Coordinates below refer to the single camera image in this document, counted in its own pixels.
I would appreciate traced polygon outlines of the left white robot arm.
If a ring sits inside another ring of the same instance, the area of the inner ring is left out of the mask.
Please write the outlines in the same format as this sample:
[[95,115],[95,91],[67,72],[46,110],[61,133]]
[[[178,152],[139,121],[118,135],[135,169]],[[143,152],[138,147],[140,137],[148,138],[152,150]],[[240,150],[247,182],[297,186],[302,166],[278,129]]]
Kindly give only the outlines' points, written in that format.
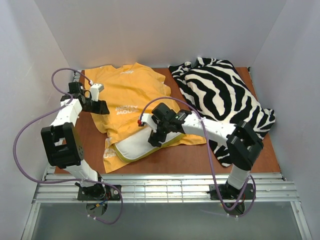
[[75,184],[87,196],[98,199],[106,194],[101,184],[100,174],[85,161],[84,147],[76,131],[76,122],[81,112],[108,115],[109,109],[99,94],[104,85],[93,83],[86,96],[84,85],[80,82],[68,84],[69,92],[60,99],[62,109],[52,124],[41,129],[40,134],[48,162],[53,167],[65,170],[80,179]]

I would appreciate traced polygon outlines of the white pillow yellow edge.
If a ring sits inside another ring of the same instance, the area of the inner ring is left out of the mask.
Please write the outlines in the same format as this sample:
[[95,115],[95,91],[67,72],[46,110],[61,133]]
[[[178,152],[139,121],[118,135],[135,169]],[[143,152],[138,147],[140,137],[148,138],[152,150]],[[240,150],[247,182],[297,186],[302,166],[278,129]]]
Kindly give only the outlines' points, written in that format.
[[126,139],[115,143],[113,147],[116,155],[125,163],[135,162],[161,148],[168,147],[169,145],[178,142],[184,136],[182,133],[171,132],[167,135],[165,141],[161,142],[161,146],[156,147],[148,142],[150,133],[150,129],[143,129]]

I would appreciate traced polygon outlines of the yellow pillowcase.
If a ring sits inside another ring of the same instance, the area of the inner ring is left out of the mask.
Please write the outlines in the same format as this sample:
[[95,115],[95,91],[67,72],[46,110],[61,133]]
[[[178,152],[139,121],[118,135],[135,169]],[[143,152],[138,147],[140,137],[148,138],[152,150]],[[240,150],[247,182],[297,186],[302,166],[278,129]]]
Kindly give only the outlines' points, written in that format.
[[141,159],[128,161],[117,154],[116,144],[128,137],[141,133],[138,118],[147,103],[161,98],[169,108],[178,112],[187,107],[169,96],[182,98],[168,70],[155,71],[139,63],[115,68],[112,65],[86,69],[85,75],[94,83],[104,85],[99,98],[106,101],[108,115],[93,114],[93,122],[105,135],[101,160],[106,173],[152,173],[152,174],[195,174],[206,173],[208,155],[206,141],[196,135],[181,135],[170,145],[151,154],[143,153]]

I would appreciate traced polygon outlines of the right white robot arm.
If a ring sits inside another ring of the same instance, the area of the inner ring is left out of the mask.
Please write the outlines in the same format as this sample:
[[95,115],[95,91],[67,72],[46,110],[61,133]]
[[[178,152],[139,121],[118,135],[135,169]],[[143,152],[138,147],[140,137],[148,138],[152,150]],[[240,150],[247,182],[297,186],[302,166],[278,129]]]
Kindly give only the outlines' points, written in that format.
[[216,142],[229,153],[232,169],[224,184],[214,193],[224,199],[237,198],[260,155],[264,145],[248,122],[237,124],[222,123],[201,118],[194,111],[175,112],[161,102],[151,113],[143,113],[139,120],[141,126],[151,128],[148,142],[153,147],[161,147],[169,133],[196,135]]

